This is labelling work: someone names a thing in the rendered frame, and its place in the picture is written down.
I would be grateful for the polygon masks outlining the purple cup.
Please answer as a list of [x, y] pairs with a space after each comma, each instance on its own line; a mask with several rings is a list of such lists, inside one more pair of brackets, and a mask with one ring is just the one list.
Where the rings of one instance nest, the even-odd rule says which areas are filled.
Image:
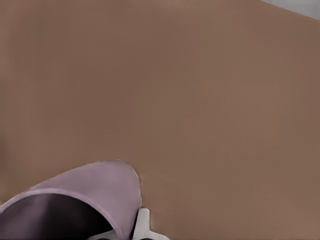
[[0, 240], [132, 238], [140, 180], [121, 160], [88, 163], [45, 180], [0, 206]]

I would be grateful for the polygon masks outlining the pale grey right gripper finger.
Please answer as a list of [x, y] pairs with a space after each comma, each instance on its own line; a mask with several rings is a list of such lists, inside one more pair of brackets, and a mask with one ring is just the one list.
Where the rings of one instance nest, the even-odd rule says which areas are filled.
[[86, 240], [171, 240], [165, 235], [151, 231], [150, 210], [141, 208], [137, 213], [136, 222], [133, 228], [133, 236], [128, 239], [121, 239], [115, 230], [110, 230], [87, 238]]

